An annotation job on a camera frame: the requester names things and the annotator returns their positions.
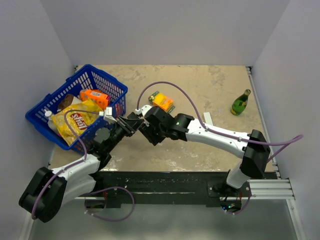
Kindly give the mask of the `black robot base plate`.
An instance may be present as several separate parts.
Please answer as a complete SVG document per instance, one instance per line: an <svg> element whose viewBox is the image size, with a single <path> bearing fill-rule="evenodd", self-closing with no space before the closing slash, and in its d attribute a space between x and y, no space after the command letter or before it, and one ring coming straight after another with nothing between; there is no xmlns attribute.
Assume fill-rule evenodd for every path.
<svg viewBox="0 0 320 240"><path fill-rule="evenodd" d="M99 171L92 177L95 196L105 200L107 208L124 204L204 205L219 208L250 196L249 184L239 190L227 188L226 172L214 171Z"/></svg>

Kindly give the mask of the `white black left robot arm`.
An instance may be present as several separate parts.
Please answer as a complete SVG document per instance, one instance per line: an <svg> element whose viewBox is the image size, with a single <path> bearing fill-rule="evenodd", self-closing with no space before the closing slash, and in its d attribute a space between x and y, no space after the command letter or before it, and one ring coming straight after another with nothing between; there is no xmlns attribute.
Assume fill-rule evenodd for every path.
<svg viewBox="0 0 320 240"><path fill-rule="evenodd" d="M87 193L99 196L104 184L94 179L94 174L107 165L116 145L132 136L143 122L134 112L127 118L119 116L112 129L102 127L95 132L91 148L80 159L54 169L39 168L22 193L19 206L46 223L74 198Z"/></svg>

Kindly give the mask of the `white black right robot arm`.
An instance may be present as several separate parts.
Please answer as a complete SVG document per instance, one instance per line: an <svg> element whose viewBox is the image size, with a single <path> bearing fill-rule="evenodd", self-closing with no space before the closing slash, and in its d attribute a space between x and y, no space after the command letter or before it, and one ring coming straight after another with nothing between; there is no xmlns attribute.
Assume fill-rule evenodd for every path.
<svg viewBox="0 0 320 240"><path fill-rule="evenodd" d="M201 123L199 119L184 113L172 117L160 107L150 105L136 109L135 113L144 120L141 133L153 145L165 138L190 141L224 150L239 158L240 162L227 173L222 185L227 196L235 196L248 180L263 179L265 176L270 148L258 130L251 133L230 131Z"/></svg>

